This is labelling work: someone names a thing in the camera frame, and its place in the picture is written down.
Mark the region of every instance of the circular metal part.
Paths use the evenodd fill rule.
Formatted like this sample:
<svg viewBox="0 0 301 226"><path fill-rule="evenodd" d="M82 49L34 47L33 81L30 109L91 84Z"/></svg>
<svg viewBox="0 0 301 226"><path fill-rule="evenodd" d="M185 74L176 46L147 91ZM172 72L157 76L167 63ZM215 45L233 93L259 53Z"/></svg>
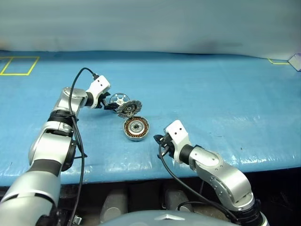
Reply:
<svg viewBox="0 0 301 226"><path fill-rule="evenodd" d="M116 113L121 118L131 118L134 114L140 112L142 104L139 100L130 100L119 106Z"/></svg>
<svg viewBox="0 0 301 226"><path fill-rule="evenodd" d="M124 93L115 93L110 98L110 104L116 103L119 106L121 106L129 100L130 100L130 98L127 95L125 95Z"/></svg>
<svg viewBox="0 0 301 226"><path fill-rule="evenodd" d="M135 116L127 119L123 124L123 131L133 141L143 140L150 130L149 123L143 117Z"/></svg>

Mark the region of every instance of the yellow tape line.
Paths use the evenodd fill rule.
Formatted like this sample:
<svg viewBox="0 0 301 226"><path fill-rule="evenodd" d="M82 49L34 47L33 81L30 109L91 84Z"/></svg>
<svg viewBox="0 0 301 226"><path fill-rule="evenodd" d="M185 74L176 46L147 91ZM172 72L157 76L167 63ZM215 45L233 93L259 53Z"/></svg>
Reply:
<svg viewBox="0 0 301 226"><path fill-rule="evenodd" d="M32 66L30 67L29 71L27 73L4 73L5 70L7 69L7 67L10 65L10 63L12 62L13 59L16 58L35 58L36 60L34 61L34 63L32 64ZM1 70L0 72L0 76L1 75L30 75L30 73L32 72L33 68L35 67L35 65L37 64L37 62L39 61L39 56L3 56L0 57L0 59L9 59L9 61L6 63L6 65L4 66L4 68Z"/></svg>
<svg viewBox="0 0 301 226"><path fill-rule="evenodd" d="M268 59L272 64L274 65L289 65L290 63L276 63L276 62L273 62L271 59Z"/></svg>

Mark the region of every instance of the white wall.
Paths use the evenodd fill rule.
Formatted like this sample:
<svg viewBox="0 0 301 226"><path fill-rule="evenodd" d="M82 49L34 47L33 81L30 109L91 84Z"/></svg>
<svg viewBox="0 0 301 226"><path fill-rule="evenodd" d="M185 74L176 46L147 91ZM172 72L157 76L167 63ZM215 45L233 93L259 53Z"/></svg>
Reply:
<svg viewBox="0 0 301 226"><path fill-rule="evenodd" d="M288 59L301 49L301 0L1 0L0 49Z"/></svg>

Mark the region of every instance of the blue table surface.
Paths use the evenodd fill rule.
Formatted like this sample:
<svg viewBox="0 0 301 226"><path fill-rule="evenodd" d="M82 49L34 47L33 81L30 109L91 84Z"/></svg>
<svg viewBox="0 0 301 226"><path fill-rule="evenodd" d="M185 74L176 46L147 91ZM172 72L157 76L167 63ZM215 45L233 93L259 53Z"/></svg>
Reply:
<svg viewBox="0 0 301 226"><path fill-rule="evenodd" d="M0 186L29 168L28 151L59 98L82 67L103 74L111 94L143 104L150 123L141 142L127 139L112 111L83 108L78 126L85 152L84 183L169 178L157 158L155 134L180 119L193 144L219 152L243 172L301 166L301 73L267 59L231 55L145 52L0 52L40 56L28 76L0 76ZM0 69L8 59L0 59ZM30 59L14 59L5 73L26 72ZM82 74L77 88L92 82ZM196 174L170 157L176 175ZM62 173L78 183L80 160Z"/></svg>

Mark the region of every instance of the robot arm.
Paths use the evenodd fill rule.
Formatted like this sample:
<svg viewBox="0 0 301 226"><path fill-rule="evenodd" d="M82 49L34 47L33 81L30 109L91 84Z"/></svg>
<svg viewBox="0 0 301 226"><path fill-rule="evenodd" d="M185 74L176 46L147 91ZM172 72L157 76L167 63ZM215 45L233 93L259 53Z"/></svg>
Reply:
<svg viewBox="0 0 301 226"><path fill-rule="evenodd" d="M104 76L94 76L87 91L74 89L73 114L84 106L99 108L110 88ZM64 88L48 121L29 151L29 170L9 188L0 202L1 226L55 225L60 194L60 173L71 167L76 141L70 119L70 88Z"/></svg>
<svg viewBox="0 0 301 226"><path fill-rule="evenodd" d="M263 226L268 222L260 213L259 201L255 200L246 176L227 164L220 154L201 146L192 146L188 133L179 120L165 129L166 135L159 143L171 149L171 156L178 163L185 163L206 181L215 191L221 204L230 210L245 226Z"/></svg>

